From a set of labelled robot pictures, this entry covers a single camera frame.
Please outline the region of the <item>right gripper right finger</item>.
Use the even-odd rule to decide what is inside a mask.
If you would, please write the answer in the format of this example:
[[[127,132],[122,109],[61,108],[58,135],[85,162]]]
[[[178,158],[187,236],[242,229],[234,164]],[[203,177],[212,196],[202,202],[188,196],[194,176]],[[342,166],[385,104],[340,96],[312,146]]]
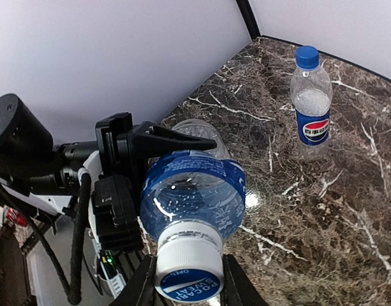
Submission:
[[[222,305],[269,306],[233,255],[225,254],[223,256],[223,268],[225,283],[222,290]]]

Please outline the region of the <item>blue white Pocari cap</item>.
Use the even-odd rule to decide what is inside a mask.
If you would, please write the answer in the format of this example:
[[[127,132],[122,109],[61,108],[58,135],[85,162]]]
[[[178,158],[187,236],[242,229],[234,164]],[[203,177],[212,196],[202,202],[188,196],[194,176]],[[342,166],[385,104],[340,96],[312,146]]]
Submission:
[[[223,288],[223,241],[216,229],[201,221],[180,221],[159,236],[154,287],[165,298],[198,303]]]

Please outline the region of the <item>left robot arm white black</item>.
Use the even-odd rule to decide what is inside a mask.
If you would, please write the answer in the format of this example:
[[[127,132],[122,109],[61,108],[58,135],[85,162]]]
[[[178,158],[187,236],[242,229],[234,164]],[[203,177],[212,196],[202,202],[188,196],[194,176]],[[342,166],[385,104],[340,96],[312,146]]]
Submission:
[[[54,145],[52,135],[15,94],[0,97],[0,175],[23,195],[76,195],[80,168],[91,176],[89,225],[104,250],[143,248],[140,195],[152,158],[180,150],[210,150],[216,142],[184,135],[130,113],[97,122],[91,142]]]

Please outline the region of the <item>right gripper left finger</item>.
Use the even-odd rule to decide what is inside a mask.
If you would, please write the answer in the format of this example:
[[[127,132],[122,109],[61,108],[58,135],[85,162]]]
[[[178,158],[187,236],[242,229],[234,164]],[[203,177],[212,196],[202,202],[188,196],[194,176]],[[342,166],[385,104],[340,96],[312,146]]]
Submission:
[[[118,297],[109,306],[160,305],[155,290],[157,257],[146,255]]]

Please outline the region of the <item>Pocari Sweat bottle blue label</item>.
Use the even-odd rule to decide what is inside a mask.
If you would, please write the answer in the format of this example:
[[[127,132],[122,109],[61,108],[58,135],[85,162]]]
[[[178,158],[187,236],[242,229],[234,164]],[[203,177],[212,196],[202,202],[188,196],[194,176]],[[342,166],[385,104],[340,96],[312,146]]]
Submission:
[[[173,130],[214,140],[215,149],[182,150],[159,158],[147,172],[140,220],[156,241],[169,225],[201,221],[220,234],[223,244],[240,226],[246,209],[246,175],[230,157],[217,129],[199,119],[179,122]]]

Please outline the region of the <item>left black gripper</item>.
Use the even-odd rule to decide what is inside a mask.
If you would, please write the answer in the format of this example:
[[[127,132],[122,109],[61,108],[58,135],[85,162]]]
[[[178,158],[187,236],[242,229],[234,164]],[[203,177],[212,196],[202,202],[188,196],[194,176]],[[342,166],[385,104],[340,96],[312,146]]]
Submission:
[[[215,149],[217,143],[151,122],[134,124],[128,112],[97,122],[95,132],[102,168],[92,200],[98,242],[104,250],[140,251],[138,216],[149,160],[175,151]]]

